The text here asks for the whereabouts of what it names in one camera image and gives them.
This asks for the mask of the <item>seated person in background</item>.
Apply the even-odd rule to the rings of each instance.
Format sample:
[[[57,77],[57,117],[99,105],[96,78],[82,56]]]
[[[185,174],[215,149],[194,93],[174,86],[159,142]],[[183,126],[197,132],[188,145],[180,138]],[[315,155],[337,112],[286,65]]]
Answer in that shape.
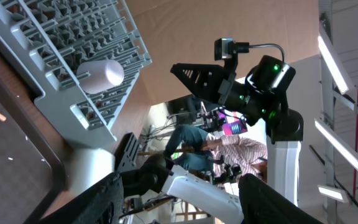
[[[194,126],[179,125],[172,132],[163,155],[170,158],[181,143],[194,149],[174,160],[176,165],[186,170],[210,171],[220,176],[223,168],[213,161],[223,157],[225,163],[238,165],[243,174],[267,181],[268,150],[261,142],[238,134],[216,137]]]

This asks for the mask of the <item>brown serving tray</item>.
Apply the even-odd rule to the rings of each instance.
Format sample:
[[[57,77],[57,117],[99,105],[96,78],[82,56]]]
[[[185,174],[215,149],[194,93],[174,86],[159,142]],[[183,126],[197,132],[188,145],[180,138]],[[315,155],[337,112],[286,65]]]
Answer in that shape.
[[[58,158],[3,82],[0,57],[0,223],[39,223],[65,185]]]

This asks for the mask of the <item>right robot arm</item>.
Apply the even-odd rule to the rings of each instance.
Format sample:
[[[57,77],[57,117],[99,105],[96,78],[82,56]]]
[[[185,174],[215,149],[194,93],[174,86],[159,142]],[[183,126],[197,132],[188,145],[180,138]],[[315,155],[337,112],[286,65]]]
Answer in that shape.
[[[239,83],[237,64],[233,56],[225,59],[223,66],[176,63],[170,71],[193,95],[239,112],[249,126],[265,121],[268,185],[296,205],[304,121],[299,112],[290,109],[287,99],[296,70],[265,55],[244,83]]]

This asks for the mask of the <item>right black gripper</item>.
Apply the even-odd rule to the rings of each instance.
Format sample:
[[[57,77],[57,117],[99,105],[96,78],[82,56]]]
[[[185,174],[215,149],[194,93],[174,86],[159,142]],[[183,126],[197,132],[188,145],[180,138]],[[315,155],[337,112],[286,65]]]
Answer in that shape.
[[[224,66],[177,63],[170,72],[197,98],[219,102],[230,111],[244,112],[250,88],[236,81],[238,58],[224,60]]]

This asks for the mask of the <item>grey dishwasher rack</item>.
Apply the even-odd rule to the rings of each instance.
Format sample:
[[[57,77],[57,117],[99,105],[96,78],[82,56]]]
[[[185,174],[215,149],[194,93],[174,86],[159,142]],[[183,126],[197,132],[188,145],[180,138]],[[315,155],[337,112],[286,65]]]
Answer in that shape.
[[[152,59],[124,1],[0,0],[0,51],[37,96],[35,106],[75,149],[108,149],[112,127]],[[123,82],[99,93],[80,83],[85,62],[115,60]]]

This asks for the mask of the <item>white cup pink inside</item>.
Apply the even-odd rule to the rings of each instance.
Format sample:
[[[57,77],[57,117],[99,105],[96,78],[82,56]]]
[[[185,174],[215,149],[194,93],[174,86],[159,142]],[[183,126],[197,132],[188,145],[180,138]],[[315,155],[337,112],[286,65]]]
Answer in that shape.
[[[76,74],[88,72],[89,76],[79,81],[80,87],[88,94],[97,94],[119,86],[124,80],[124,69],[115,60],[98,60],[82,63]]]

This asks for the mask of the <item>ceiling light strip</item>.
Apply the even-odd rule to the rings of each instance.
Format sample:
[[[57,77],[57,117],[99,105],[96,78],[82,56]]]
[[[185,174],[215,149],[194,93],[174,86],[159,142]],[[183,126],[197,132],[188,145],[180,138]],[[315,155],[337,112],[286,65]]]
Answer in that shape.
[[[319,25],[318,47],[340,94],[346,94],[349,90],[354,89],[354,84],[322,24]]]

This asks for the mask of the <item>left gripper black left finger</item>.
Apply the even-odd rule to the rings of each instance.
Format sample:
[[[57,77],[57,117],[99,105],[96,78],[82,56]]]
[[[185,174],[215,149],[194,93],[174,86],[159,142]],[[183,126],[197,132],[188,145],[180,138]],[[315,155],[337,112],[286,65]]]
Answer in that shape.
[[[123,201],[122,178],[111,173],[39,223],[119,223]]]

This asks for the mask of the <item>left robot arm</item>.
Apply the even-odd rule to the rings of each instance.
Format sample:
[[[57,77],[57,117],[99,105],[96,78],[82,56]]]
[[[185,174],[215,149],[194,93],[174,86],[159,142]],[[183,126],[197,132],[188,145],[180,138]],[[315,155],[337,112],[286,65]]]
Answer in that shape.
[[[161,154],[140,169],[112,172],[41,223],[118,223],[126,197],[148,190],[182,199],[224,223],[314,224],[310,216],[252,174],[239,181],[239,195],[231,195],[189,173]]]

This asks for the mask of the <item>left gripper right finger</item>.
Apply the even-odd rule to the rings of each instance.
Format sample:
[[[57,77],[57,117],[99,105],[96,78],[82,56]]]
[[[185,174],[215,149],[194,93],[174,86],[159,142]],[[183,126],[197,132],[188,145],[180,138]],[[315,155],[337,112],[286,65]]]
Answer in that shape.
[[[245,224],[321,224],[252,174],[239,180]]]

